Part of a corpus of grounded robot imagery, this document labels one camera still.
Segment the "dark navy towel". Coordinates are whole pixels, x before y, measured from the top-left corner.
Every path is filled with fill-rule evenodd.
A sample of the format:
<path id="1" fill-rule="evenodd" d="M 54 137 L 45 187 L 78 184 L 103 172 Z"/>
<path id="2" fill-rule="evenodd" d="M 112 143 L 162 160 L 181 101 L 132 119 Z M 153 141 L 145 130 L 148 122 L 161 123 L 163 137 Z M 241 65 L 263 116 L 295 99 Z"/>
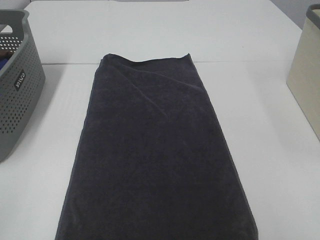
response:
<path id="1" fill-rule="evenodd" d="M 256 240 L 190 55 L 97 68 L 57 240 Z"/>

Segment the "blue cloth in basket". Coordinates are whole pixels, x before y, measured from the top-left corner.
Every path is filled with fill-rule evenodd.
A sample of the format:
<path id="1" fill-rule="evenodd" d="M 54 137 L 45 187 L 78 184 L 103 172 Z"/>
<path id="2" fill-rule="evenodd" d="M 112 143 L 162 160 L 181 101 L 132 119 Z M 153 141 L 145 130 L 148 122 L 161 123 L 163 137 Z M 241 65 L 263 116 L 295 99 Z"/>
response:
<path id="1" fill-rule="evenodd" d="M 0 70 L 2 70 L 4 68 L 4 66 L 7 64 L 8 61 L 9 61 L 9 58 L 7 58 L 7 57 L 0 59 Z"/>

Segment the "brown cloth in basket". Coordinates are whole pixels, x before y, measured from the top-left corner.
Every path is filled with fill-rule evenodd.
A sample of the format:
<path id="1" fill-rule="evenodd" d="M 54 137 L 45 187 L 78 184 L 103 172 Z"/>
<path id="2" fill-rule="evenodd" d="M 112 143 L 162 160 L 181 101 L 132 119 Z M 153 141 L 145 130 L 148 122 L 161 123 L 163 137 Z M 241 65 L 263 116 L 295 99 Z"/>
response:
<path id="1" fill-rule="evenodd" d="M 6 51 L 6 50 L 0 51 L 1 58 L 10 58 L 13 54 L 14 54 L 14 52 L 12 52 L 12 51 Z"/>

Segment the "grey perforated plastic basket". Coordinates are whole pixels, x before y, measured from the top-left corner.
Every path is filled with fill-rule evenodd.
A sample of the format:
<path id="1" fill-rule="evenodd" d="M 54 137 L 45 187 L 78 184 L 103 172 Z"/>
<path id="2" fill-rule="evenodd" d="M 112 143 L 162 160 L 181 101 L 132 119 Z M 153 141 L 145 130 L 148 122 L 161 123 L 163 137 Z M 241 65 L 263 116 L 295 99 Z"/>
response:
<path id="1" fill-rule="evenodd" d="M 22 9 L 2 9 L 1 25 L 11 33 L 0 34 L 1 51 L 13 55 L 0 69 L 0 159 L 13 151 L 39 101 L 45 83 L 34 37 Z"/>

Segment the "beige fabric bin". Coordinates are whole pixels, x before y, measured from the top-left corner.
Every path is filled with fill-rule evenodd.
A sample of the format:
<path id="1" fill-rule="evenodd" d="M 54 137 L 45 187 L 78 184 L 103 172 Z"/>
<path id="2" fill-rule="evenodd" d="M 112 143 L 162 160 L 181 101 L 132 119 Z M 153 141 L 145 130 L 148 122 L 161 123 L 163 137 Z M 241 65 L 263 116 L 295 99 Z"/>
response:
<path id="1" fill-rule="evenodd" d="M 320 137 L 320 5 L 307 8 L 286 84 L 315 135 Z"/>

